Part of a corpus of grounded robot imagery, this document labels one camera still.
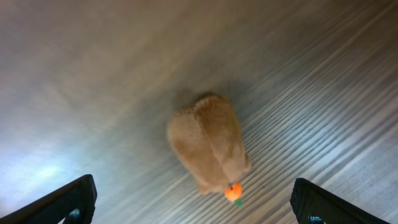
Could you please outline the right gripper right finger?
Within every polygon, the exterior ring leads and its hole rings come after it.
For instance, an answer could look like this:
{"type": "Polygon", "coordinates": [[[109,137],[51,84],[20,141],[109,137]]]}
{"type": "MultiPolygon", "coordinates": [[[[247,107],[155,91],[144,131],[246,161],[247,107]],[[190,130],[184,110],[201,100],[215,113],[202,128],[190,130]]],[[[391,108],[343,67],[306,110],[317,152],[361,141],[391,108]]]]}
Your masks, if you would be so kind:
{"type": "Polygon", "coordinates": [[[304,178],[295,180],[290,204],[299,224],[388,224],[304,178]]]}

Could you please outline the brown plush toy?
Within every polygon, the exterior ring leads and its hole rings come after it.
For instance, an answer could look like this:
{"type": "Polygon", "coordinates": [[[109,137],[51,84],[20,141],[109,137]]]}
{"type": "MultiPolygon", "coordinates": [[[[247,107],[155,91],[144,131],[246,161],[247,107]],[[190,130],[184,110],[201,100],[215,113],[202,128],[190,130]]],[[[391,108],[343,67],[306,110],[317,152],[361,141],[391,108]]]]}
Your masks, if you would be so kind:
{"type": "Polygon", "coordinates": [[[172,113],[167,139],[202,194],[223,193],[243,206],[240,178],[251,169],[240,124],[229,100],[206,93],[172,113]]]}

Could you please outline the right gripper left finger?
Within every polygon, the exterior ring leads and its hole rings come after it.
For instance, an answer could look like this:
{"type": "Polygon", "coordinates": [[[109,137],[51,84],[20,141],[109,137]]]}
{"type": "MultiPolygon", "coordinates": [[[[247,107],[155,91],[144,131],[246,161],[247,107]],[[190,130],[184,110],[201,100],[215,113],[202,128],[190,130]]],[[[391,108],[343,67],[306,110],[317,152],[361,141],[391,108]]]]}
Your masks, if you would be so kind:
{"type": "Polygon", "coordinates": [[[93,176],[83,175],[1,218],[1,224],[90,224],[97,191],[93,176]]]}

